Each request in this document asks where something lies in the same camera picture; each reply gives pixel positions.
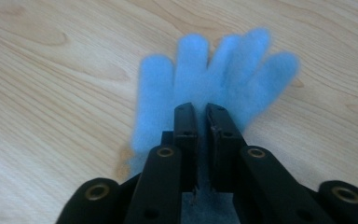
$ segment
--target wooden surface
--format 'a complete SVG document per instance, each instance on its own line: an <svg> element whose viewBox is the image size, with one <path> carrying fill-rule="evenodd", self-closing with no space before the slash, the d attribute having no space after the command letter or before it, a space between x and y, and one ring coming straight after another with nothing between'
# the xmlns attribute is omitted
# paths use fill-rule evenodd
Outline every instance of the wooden surface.
<svg viewBox="0 0 358 224"><path fill-rule="evenodd" d="M145 55L256 26L302 69L247 141L312 189L358 186L358 0L0 0L0 223L53 223L85 181L126 178Z"/></svg>

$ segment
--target glove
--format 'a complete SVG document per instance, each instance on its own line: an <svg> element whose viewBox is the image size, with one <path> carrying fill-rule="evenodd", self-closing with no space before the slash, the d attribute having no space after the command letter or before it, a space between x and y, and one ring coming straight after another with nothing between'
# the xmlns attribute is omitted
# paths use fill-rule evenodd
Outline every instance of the glove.
<svg viewBox="0 0 358 224"><path fill-rule="evenodd" d="M131 175L142 172L148 151L159 145L161 133L173 130L173 110L191 102L195 107L201 138L205 106L225 107L243 131L282 93L298 71L298 58L290 52L273 55L269 31L257 28L246 35L222 38L208 62L209 43L201 35L186 35L178 42L176 66L165 55L145 58L140 67L138 106L131 147ZM230 194L210 191L206 149L199 152L200 192L193 206L184 196L182 223L236 223Z"/></svg>

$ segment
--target light wood grain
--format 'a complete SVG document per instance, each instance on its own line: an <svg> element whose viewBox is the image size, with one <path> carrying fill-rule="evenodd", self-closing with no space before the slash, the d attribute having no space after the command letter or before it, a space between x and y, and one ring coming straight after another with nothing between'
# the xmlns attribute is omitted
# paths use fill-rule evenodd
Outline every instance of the light wood grain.
<svg viewBox="0 0 358 224"><path fill-rule="evenodd" d="M125 179L145 55L256 26L302 69L247 141L312 189L358 186L358 1L0 0L0 223L53 223L85 181Z"/></svg>

